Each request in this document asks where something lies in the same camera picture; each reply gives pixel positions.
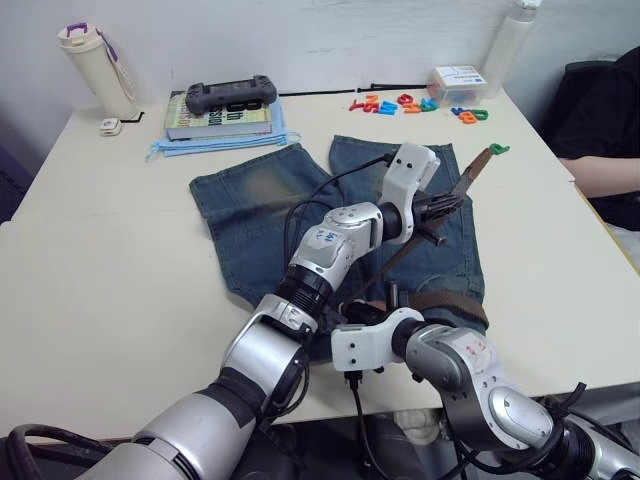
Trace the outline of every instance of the black cable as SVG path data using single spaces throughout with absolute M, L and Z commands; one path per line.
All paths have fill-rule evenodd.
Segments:
M 309 379 L 310 378 L 311 378 L 311 373 L 309 372 L 309 362 L 306 362 L 305 365 L 304 365 L 304 383 L 302 384 L 302 390 L 300 391 L 300 395 L 298 395 L 298 398 L 296 399 L 296 401 L 293 402 L 292 404 L 290 404 L 285 409 L 280 410 L 279 412 L 277 412 L 277 413 L 275 413 L 273 415 L 269 415 L 269 416 L 265 417 L 265 420 L 273 421 L 278 417 L 284 417 L 285 415 L 289 415 L 296 408 L 298 408 L 300 406 L 300 404 L 302 403 L 302 401 L 304 400 L 304 397 L 307 396 L 307 392 L 309 391 Z
M 290 260 L 290 255 L 289 255 L 289 224 L 291 223 L 291 219 L 293 218 L 293 214 L 294 212 L 301 207 L 302 205 L 308 205 L 310 203 L 315 203 L 318 205 L 322 205 L 326 208 L 328 208 L 329 210 L 333 210 L 335 207 L 333 205 L 330 205 L 326 202 L 323 202 L 322 200 L 314 200 L 314 199 L 308 199 L 308 200 L 303 200 L 301 202 L 296 203 L 293 207 L 291 207 L 289 209 L 289 211 L 287 212 L 287 216 L 284 219 L 284 241 L 282 243 L 283 245 L 283 252 L 284 254 L 282 255 L 283 258 L 283 262 L 284 262 L 284 273 L 287 272 L 287 265 L 289 265 L 289 260 Z
M 374 158 L 373 160 L 370 160 L 366 163 L 363 163 L 362 165 L 352 168 L 350 170 L 347 170 L 345 172 L 342 172 L 338 175 L 334 175 L 333 177 L 331 177 L 329 180 L 327 180 L 326 182 L 322 183 L 319 187 L 317 187 L 313 192 L 311 192 L 311 195 L 309 196 L 310 199 L 312 199 L 313 197 L 315 197 L 324 187 L 326 187 L 327 185 L 329 185 L 330 183 L 338 180 L 341 177 L 344 177 L 345 175 L 350 175 L 352 173 L 358 172 L 360 170 L 364 170 L 367 167 L 370 167 L 371 165 L 375 165 L 377 163 L 380 162 L 390 162 L 393 159 L 395 153 L 386 153 L 378 158 Z M 306 206 L 302 208 L 302 212 L 300 213 L 300 216 L 298 217 L 298 221 L 296 222 L 296 230 L 295 233 L 293 234 L 293 243 L 294 245 L 298 243 L 298 236 L 300 235 L 300 229 L 302 228 L 302 217 L 304 216 L 306 210 Z M 289 260 L 291 259 L 291 253 L 287 252 L 287 255 L 285 256 L 285 261 L 287 263 L 289 263 Z
M 369 457 L 369 461 L 373 466 L 374 470 L 378 472 L 384 480 L 391 480 L 389 476 L 382 470 L 378 462 L 373 456 L 373 452 L 371 451 L 371 445 L 369 445 L 369 438 L 367 436 L 367 428 L 364 424 L 364 413 L 362 413 L 362 404 L 360 403 L 360 395 L 358 394 L 358 381 L 349 381 L 349 388 L 353 392 L 353 399 L 356 402 L 356 410 L 358 412 L 358 424 L 360 426 L 360 436 L 362 437 L 362 443 L 364 443 L 364 448 Z
M 457 439 L 454 436 L 455 434 L 453 433 L 453 430 L 452 429 L 450 430 L 451 430 L 450 431 L 451 439 L 453 440 L 453 449 L 456 451 L 456 459 L 458 460 L 458 465 L 463 465 L 465 462 L 468 464 L 469 463 L 468 460 L 462 456 L 462 453 L 460 453 L 460 451 L 456 447 Z M 460 480 L 468 480 L 466 465 L 460 468 Z
M 287 93 L 279 93 L 279 97 L 300 97 L 302 95 L 335 95 L 336 93 L 353 93 L 355 89 L 345 89 L 345 90 L 316 90 L 310 92 L 287 92 Z
M 419 89 L 419 88 L 427 88 L 431 87 L 429 84 L 418 83 L 418 84 L 402 84 L 402 83 L 372 83 L 370 90 L 411 90 L 411 89 Z
M 134 118 L 133 120 L 120 120 L 120 123 L 140 123 L 142 121 L 142 115 L 144 115 L 144 112 L 140 112 L 138 118 Z
M 562 402 L 560 402 L 560 407 L 564 408 L 565 410 L 568 409 L 570 406 L 572 406 L 574 403 L 576 403 L 580 399 L 580 397 L 582 396 L 582 394 L 585 392 L 586 389 L 587 389 L 586 383 L 578 382 L 578 385 L 573 390 L 573 392 L 571 392 L 571 395 L 569 395 Z
M 471 452 L 469 452 L 469 456 L 475 458 L 478 456 L 479 453 L 480 452 L 472 450 Z M 469 460 L 466 458 L 463 458 L 461 462 L 459 462 L 455 467 L 453 467 L 447 473 L 439 477 L 437 480 L 452 480 L 457 475 L 461 475 L 461 473 L 464 472 L 464 469 L 467 468 L 467 465 L 469 465 Z
M 78 455 L 74 453 L 67 453 L 60 450 L 54 450 L 51 448 L 45 448 L 38 445 L 29 445 L 31 454 L 36 458 L 43 458 L 45 460 L 51 460 L 54 462 L 65 463 L 68 465 L 76 465 L 78 467 L 91 468 L 99 460 L 95 458 L 86 457 L 84 455 Z
M 538 462 L 543 460 L 547 455 L 549 455 L 549 453 L 551 453 L 551 450 L 556 447 L 558 442 L 562 441 L 563 434 L 564 423 L 562 421 L 556 421 L 556 423 L 554 423 L 553 425 L 553 429 L 551 430 L 549 439 L 540 449 L 532 453 L 530 457 L 527 457 L 518 463 L 501 465 L 499 467 L 487 465 L 486 463 L 483 463 L 480 460 L 472 457 L 471 452 L 469 452 L 461 442 L 456 442 L 456 448 L 460 451 L 460 453 L 462 453 L 462 456 L 465 458 L 465 460 L 469 460 L 469 463 L 479 468 L 483 472 L 491 473 L 493 475 L 509 475 L 519 471 L 527 470 L 528 468 L 533 467 Z
M 455 450 L 456 458 L 458 459 L 458 465 L 456 465 L 456 467 L 454 467 L 453 470 L 458 470 L 460 478 L 462 480 L 467 480 L 467 472 L 466 472 L 465 469 L 466 469 L 466 466 L 469 464 L 469 460 L 464 458 L 462 453 L 458 450 L 458 446 L 457 446 L 458 443 L 459 443 L 458 442 L 458 437 L 456 436 L 456 433 L 453 431 L 453 427 L 451 426 L 451 421 L 449 420 L 449 415 L 447 414 L 447 409 L 444 408 L 444 406 L 442 408 L 442 411 L 444 413 L 444 418 L 447 421 L 447 425 L 449 426 L 449 436 L 451 437 L 451 440 L 453 441 L 453 449 Z M 469 453 L 469 456 L 470 457 L 472 456 L 473 458 L 475 458 L 478 455 L 478 453 L 480 453 L 480 452 L 477 452 L 477 451 L 473 450 L 472 452 Z
M 77 447 L 87 448 L 107 454 L 113 447 L 108 443 L 83 437 L 77 433 L 48 425 L 27 424 L 14 428 L 6 441 L 7 454 L 16 477 L 20 480 L 43 480 L 27 443 L 27 436 L 37 436 L 60 440 Z
M 624 438 L 622 435 L 618 435 L 611 428 L 609 428 L 606 425 L 600 423 L 595 418 L 590 417 L 589 415 L 586 415 L 586 414 L 584 414 L 582 412 L 579 412 L 577 410 L 574 410 L 573 408 L 569 409 L 569 413 L 571 415 L 575 415 L 576 417 L 579 417 L 579 418 L 583 419 L 586 422 L 589 422 L 591 425 L 593 425 L 594 429 L 600 435 L 603 435 L 603 436 L 607 437 L 612 442 L 615 442 L 618 445 L 620 445 L 621 447 L 626 448 L 627 450 L 629 450 L 629 451 L 635 453 L 636 455 L 638 455 L 638 453 L 633 448 L 633 445 L 631 445 L 631 443 L 629 443 L 629 441 L 626 438 Z

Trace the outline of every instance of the human arm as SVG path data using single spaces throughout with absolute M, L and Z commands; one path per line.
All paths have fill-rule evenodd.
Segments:
M 610 158 L 586 155 L 562 164 L 589 198 L 640 190 L 640 158 Z

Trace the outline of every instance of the plastic box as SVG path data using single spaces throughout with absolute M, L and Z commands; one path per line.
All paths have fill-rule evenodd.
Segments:
M 429 79 L 429 94 L 441 106 L 477 105 L 488 84 L 471 65 L 436 67 Z

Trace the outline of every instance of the water bottle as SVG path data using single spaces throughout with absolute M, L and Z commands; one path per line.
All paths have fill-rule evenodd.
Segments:
M 494 98 L 509 75 L 541 3 L 542 0 L 514 0 L 480 72 L 489 84 L 485 98 Z
M 115 49 L 90 23 L 76 23 L 58 33 L 62 48 L 96 94 L 107 116 L 131 120 L 138 115 L 133 104 L 131 76 Z

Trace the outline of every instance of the blue towel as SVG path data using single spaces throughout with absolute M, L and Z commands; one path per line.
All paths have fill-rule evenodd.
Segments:
M 234 148 L 258 147 L 261 145 L 286 145 L 300 140 L 298 133 L 289 132 L 284 122 L 282 105 L 278 98 L 271 104 L 271 133 L 265 135 L 249 135 L 229 138 L 206 138 L 202 140 L 174 140 L 169 139 L 153 142 L 147 154 L 147 161 L 151 161 L 162 152 L 165 157 L 186 155 L 189 153 L 213 152 L 216 150 L 230 150 Z

